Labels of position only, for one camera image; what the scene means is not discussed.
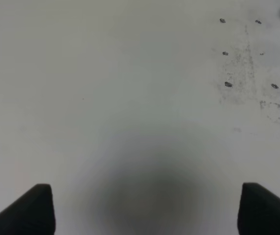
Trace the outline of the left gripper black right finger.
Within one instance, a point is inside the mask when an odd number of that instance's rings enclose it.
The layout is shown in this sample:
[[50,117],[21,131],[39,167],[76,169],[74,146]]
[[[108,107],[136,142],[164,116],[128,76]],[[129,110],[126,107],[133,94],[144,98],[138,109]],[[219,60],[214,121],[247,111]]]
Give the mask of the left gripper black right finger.
[[258,183],[244,183],[237,229],[240,235],[280,235],[280,198]]

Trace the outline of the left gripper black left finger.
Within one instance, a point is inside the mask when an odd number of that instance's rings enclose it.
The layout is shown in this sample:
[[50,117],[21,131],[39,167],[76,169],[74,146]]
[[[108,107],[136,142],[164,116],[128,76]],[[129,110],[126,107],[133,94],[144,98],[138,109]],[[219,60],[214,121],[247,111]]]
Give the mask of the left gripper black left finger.
[[52,189],[36,184],[0,212],[0,235],[53,235],[56,231]]

